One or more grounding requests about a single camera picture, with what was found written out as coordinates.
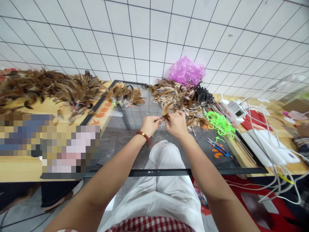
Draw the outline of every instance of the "neon green string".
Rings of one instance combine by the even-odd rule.
[[[120,104],[120,102],[115,101],[115,102],[112,103],[112,107],[115,107],[115,106],[116,106],[116,103],[119,103],[119,104]]]
[[[226,120],[223,115],[220,115],[214,111],[209,111],[207,113],[205,112],[204,116],[210,122],[210,125],[213,127],[213,129],[218,131],[220,136],[227,135],[231,139],[234,139],[234,133],[236,132],[236,129]]]
[[[217,137],[216,137],[215,143],[217,143],[218,139],[220,139],[220,138],[217,136]]]

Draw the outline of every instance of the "white tile floor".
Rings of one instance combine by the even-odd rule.
[[[102,217],[101,223],[99,225],[98,230],[104,225],[105,222],[112,215],[113,210],[120,204],[123,197],[128,193],[128,191],[132,188],[132,186],[136,183],[139,177],[129,177],[124,185],[121,187],[119,192],[115,195],[112,201],[107,206],[104,215]],[[84,185],[90,180],[90,178],[84,179]],[[63,209],[66,203],[62,204],[58,207],[51,215],[44,214],[33,219],[29,219],[20,223],[16,223],[14,225],[5,227],[2,229],[2,232],[16,232],[16,231],[25,231],[29,232],[39,226],[49,215],[48,219],[42,223],[37,229],[33,232],[42,232],[46,226],[51,222],[51,220]],[[27,201],[11,208],[4,219],[3,226],[9,225],[14,222],[18,222],[20,220],[24,220],[26,218],[38,215],[43,213],[40,208],[41,206],[41,188],[39,188],[36,193]],[[2,221],[4,214],[0,215],[0,222]],[[205,216],[202,214],[203,223],[206,232],[218,232],[218,229],[214,223],[212,215]]]

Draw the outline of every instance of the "cardboard box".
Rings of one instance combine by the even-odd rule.
[[[287,112],[297,111],[300,113],[306,113],[309,111],[309,100],[298,98],[286,104],[282,108],[286,110]]]

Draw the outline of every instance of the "white pants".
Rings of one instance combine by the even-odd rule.
[[[152,148],[145,169],[184,169],[178,148],[163,140]],[[204,232],[201,203],[189,176],[141,177],[100,232],[133,217],[161,216],[177,219]]]

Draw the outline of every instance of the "bracelet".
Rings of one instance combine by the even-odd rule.
[[[143,135],[143,136],[145,137],[145,139],[146,139],[146,142],[149,142],[149,141],[150,141],[149,138],[148,138],[148,136],[147,136],[144,132],[138,131],[138,132],[136,132],[136,134]]]

